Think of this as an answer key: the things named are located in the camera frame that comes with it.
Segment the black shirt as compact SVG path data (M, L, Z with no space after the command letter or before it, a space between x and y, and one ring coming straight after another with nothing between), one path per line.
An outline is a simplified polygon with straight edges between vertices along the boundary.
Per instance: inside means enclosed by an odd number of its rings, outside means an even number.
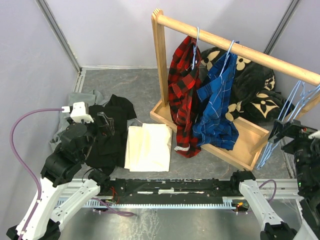
M125 166L128 121L137 117L134 105L113 94L106 105L90 106L89 114L98 130L86 164L110 175L115 167Z

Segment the wooden clothes rack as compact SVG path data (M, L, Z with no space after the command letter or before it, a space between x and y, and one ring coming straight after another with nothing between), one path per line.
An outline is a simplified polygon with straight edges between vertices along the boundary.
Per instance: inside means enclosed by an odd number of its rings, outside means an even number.
M230 40L211 34L207 31L197 31L197 29L191 25L164 16L161 9L156 8L153 11L151 15L151 23L161 99L150 111L150 117L160 124L167 125L173 131L176 131L177 127L172 121L170 108L168 106L169 98L165 28L170 28L190 37L199 37L201 41L224 50L231 48L232 53L278 72L287 74L298 80L302 80L313 86L318 86L320 83L320 76L315 72L303 69L238 43L232 44ZM240 170L246 169L251 171L256 165L262 148L267 144L269 131L242 117L237 118L234 123L239 131L239 138L232 151L217 148L210 144L203 145L202 149Z

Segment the light blue hangers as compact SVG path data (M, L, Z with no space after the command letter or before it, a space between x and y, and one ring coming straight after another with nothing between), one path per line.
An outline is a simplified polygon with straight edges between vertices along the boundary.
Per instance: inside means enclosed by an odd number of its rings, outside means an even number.
M290 110L290 107L295 99L299 88L301 87L301 93L299 95L299 100L297 104L294 106L293 110ZM316 94L320 93L320 85L318 84L315 88L306 91L305 83L302 80L299 80L295 86L292 88L287 100L285 101L277 120L282 122L289 122L290 120L298 119L298 114L302 113L302 108L306 107L308 103L311 103L311 99L316 96ZM272 155L275 148L279 145L279 142L276 144L272 144L267 142L261 160L259 161L256 169L260 170L268 161L270 156Z

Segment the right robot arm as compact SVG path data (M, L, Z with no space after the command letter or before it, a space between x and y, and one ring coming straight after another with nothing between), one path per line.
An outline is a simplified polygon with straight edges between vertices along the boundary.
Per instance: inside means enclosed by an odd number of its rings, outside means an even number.
M301 217L298 230L290 227L272 208L262 191L263 185L256 181L252 172L236 171L229 183L231 193L242 195L260 226L262 240L318 240L320 238L320 132L304 126L298 120L288 122L275 120L268 137L270 144L283 138L291 141L281 150L293 156L296 183L284 185L273 180L272 198L295 199Z

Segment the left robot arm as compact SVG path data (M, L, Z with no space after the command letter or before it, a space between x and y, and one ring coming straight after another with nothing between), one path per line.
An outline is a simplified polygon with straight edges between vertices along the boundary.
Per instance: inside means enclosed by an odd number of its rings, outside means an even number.
M62 132L60 144L49 155L37 179L37 192L18 225L7 230L11 240L57 240L66 224L93 197L106 195L110 177L94 169L87 180L62 205L61 194L86 162L101 127L90 115L72 120Z

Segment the grey shirt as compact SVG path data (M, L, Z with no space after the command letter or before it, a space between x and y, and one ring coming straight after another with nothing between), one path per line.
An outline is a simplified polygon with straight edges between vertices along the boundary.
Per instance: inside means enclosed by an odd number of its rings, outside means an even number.
M67 106L69 111L59 113L59 124L57 132L53 135L49 141L51 150L54 151L58 144L61 142L60 135L70 125L68 119L73 112L74 103L84 102L88 107L93 105L105 106L108 100L98 90L92 90L89 93L71 92L68 94Z

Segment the blue plaid shirt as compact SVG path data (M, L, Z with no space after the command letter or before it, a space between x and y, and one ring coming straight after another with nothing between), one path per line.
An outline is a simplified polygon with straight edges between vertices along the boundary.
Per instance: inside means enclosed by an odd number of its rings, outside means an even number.
M198 116L192 130L193 136L198 138L198 147L211 144L231 151L239 132L232 121L222 116L222 112L229 105L238 56L230 52L224 72L219 76L226 53L227 51L224 51L210 67L201 87L197 90Z

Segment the red plaid shirt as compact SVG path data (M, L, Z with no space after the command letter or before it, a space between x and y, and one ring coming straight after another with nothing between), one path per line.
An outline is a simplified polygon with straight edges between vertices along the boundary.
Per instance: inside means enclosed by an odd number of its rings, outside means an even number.
M186 158L192 158L201 151L197 146L198 138L193 135L199 106L197 90L202 83L199 78L202 58L198 47L193 63L195 46L193 37L187 36L182 41L172 56L167 80L170 115L177 127L174 150Z

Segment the blue hanger under red shirt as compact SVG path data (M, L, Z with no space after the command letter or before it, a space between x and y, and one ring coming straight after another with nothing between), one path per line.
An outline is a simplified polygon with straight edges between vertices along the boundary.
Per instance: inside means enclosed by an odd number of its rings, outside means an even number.
M200 28L197 27L196 42L195 42L195 45L193 46L193 58L192 58L192 65L191 65L191 69L192 70L195 68L195 65L197 63L196 56L197 56L197 48L198 48L199 36L200 36Z

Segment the black floral blanket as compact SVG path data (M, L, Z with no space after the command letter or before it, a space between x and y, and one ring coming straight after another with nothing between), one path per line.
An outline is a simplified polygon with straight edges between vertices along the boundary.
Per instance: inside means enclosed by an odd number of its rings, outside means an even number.
M272 69L238 56L229 103L221 115L231 122L239 117L257 125L273 122L287 100L275 87Z

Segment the cream folded cloth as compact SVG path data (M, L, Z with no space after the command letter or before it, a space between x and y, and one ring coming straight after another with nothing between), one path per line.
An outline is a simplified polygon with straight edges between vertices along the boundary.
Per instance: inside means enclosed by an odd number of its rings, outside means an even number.
M130 172L168 172L173 130L166 124L129 126L124 168Z

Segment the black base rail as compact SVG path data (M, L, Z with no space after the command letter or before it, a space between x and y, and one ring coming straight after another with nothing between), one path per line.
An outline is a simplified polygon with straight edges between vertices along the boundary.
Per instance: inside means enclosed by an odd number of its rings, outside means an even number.
M223 197L240 197L229 180L210 179L123 179L103 187L99 197L115 197L118 204L178 205L221 204Z

